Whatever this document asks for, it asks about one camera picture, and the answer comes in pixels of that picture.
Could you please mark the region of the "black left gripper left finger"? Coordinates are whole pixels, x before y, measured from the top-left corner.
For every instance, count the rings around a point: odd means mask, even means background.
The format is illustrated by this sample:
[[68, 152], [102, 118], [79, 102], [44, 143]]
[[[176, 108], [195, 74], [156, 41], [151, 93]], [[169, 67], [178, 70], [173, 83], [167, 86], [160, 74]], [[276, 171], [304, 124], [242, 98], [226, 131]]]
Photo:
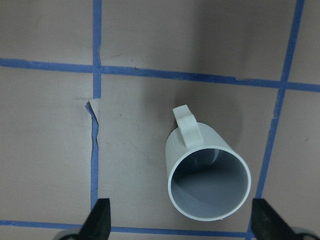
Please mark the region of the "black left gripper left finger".
[[108, 240], [111, 232], [109, 198], [99, 198], [80, 229], [78, 240]]

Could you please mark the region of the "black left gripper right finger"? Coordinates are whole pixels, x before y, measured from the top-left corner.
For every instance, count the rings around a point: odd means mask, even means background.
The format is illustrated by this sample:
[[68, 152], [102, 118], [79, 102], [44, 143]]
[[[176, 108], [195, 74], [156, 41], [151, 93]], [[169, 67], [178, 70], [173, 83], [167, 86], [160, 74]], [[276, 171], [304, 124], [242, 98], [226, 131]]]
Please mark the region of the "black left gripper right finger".
[[254, 198], [251, 230], [257, 240], [298, 240], [299, 237], [263, 198]]

